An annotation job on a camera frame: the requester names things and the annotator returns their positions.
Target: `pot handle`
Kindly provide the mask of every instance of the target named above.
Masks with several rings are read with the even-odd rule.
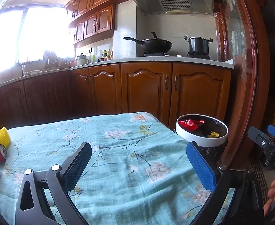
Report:
[[[137,40],[137,39],[134,39],[134,38],[131,38],[131,37],[124,37],[123,39],[124,40],[132,40],[132,41],[136,42],[139,45],[143,45],[144,44],[143,41],[140,41],[140,40]]]
[[[154,39],[158,39],[156,33],[153,31],[151,34],[154,36]]]

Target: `bright window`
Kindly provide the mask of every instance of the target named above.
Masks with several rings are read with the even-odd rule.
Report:
[[[74,57],[64,8],[30,7],[0,14],[0,71],[43,59],[44,50],[60,58]]]

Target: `white countertop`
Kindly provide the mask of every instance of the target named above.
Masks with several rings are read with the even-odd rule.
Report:
[[[84,65],[77,66],[77,67],[72,67],[72,68],[56,69],[56,70],[49,70],[49,71],[45,71],[45,72],[41,72],[41,73],[36,73],[36,74],[16,78],[16,79],[13,79],[13,80],[9,80],[7,82],[4,82],[4,83],[0,84],[0,87],[8,85],[10,83],[17,82],[19,80],[26,80],[26,79],[31,78],[31,77],[44,75],[44,74],[48,74],[48,73],[62,72],[62,71],[80,69],[80,68],[85,68],[85,67],[105,65],[105,64],[116,64],[116,63],[126,63],[126,62],[143,62],[143,61],[146,61],[146,62],[149,62],[149,61],[161,62],[162,61],[162,62],[177,62],[177,63],[198,63],[198,64],[206,64],[206,65],[210,65],[210,66],[217,66],[217,67],[224,67],[224,68],[228,68],[228,69],[234,69],[233,59],[231,59],[229,61],[226,61],[226,62],[218,62],[218,61],[201,59],[201,58],[162,57],[162,56],[122,58],[122,59],[114,59],[114,60],[84,64]]]

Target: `screw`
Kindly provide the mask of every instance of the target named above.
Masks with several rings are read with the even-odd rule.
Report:
[[[26,174],[26,175],[31,174],[31,171],[32,171],[32,170],[31,170],[30,168],[28,168],[28,169],[25,170],[25,174]]]
[[[227,169],[227,166],[225,164],[220,164],[219,165],[219,169],[221,170],[226,170]]]
[[[251,168],[251,167],[248,167],[248,173],[253,173],[254,172],[254,169],[253,168]]]
[[[52,170],[52,171],[57,171],[58,169],[60,169],[60,166],[57,165],[57,164],[55,164],[55,165],[53,165],[53,166],[51,167],[51,170]]]

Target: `black pot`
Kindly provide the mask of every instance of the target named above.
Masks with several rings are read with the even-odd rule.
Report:
[[[188,40],[189,42],[189,53],[190,54],[201,54],[201,55],[209,55],[209,42],[213,42],[213,40],[210,38],[210,40],[207,40],[202,37],[190,37],[188,38],[187,35],[183,37],[183,39]]]
[[[124,40],[132,40],[142,46],[147,53],[167,53],[171,50],[172,43],[168,40],[158,39],[155,32],[151,32],[155,39],[137,40],[131,37],[124,37]]]

